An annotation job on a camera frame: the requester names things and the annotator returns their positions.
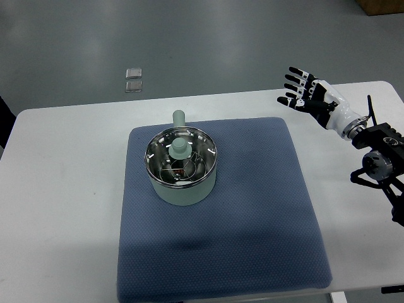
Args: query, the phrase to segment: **cardboard box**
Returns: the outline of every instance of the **cardboard box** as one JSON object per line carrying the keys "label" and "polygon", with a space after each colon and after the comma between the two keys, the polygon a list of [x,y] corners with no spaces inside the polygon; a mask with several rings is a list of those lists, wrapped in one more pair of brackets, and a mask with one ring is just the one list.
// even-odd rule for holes
{"label": "cardboard box", "polygon": [[404,0],[356,0],[368,16],[404,13]]}

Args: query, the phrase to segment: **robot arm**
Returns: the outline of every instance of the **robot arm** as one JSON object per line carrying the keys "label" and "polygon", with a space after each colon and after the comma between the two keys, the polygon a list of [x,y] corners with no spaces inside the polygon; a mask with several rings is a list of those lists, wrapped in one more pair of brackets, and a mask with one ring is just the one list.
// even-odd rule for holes
{"label": "robot arm", "polygon": [[[287,80],[296,83],[285,84],[286,97],[278,97],[278,102],[301,112],[312,115],[325,129],[334,129],[345,140],[352,140],[356,149],[371,147],[364,155],[362,168],[351,173],[351,181],[363,186],[382,189],[390,203],[393,221],[404,226],[404,184],[397,179],[404,174],[404,138],[387,123],[377,124],[371,97],[368,96],[369,115],[361,116],[349,107],[349,103],[330,84],[312,74],[297,68],[289,68]],[[366,128],[372,117],[373,126]],[[360,177],[367,174],[376,182]],[[391,186],[401,194],[396,195]]]}

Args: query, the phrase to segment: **stainless steel inner pot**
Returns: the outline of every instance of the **stainless steel inner pot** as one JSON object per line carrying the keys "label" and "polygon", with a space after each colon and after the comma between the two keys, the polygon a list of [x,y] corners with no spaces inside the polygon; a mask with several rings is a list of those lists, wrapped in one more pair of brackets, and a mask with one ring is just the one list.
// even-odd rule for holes
{"label": "stainless steel inner pot", "polygon": [[[191,155],[176,160],[169,147],[177,138],[191,145]],[[156,135],[145,155],[147,171],[155,181],[169,188],[188,188],[203,182],[215,169],[217,151],[212,138],[197,128],[177,126]]]}

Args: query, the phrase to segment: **black chair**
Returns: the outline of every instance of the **black chair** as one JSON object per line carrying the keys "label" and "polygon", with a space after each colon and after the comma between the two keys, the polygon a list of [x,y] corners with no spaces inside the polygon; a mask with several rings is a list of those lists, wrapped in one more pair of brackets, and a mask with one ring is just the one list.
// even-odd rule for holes
{"label": "black chair", "polygon": [[0,146],[5,148],[16,116],[10,111],[6,102],[0,97]]}

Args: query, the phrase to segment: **black robotic finger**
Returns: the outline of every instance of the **black robotic finger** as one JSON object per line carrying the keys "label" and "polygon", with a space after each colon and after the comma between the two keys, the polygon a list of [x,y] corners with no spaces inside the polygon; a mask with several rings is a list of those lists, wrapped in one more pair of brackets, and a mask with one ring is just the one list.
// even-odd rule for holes
{"label": "black robotic finger", "polygon": [[289,98],[294,98],[294,99],[297,98],[297,95],[294,94],[294,93],[289,93],[289,92],[287,92],[285,95],[286,95],[286,97],[289,97]]}
{"label": "black robotic finger", "polygon": [[334,105],[326,102],[318,102],[314,100],[304,100],[296,98],[278,97],[277,101],[283,105],[291,107],[299,112],[308,112],[310,114],[321,112],[332,112],[335,108]]}
{"label": "black robotic finger", "polygon": [[297,87],[289,83],[285,83],[284,87],[287,88],[288,90],[293,90],[294,92],[297,92],[297,94],[300,96],[303,96],[303,93],[305,91],[304,87]]}
{"label": "black robotic finger", "polygon": [[311,86],[312,82],[314,80],[318,80],[315,76],[312,74],[308,73],[307,71],[303,71],[299,68],[294,68],[293,66],[289,67],[289,71],[292,72],[293,74],[297,74],[300,76],[303,80],[306,80],[307,83]]}
{"label": "black robotic finger", "polygon": [[306,80],[296,78],[295,76],[292,76],[291,74],[286,74],[285,78],[289,81],[295,82],[299,84],[300,86],[305,86],[306,85]]}

